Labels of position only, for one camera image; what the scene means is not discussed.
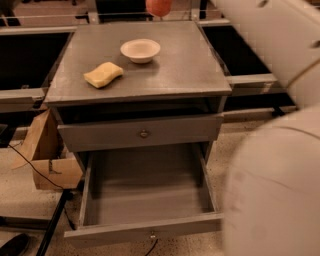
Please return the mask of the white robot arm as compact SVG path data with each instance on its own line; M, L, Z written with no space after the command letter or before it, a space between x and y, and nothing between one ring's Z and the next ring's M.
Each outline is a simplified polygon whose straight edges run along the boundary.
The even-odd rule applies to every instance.
M320 11L304 0L213 0L297 109L235 151L225 256L320 256Z

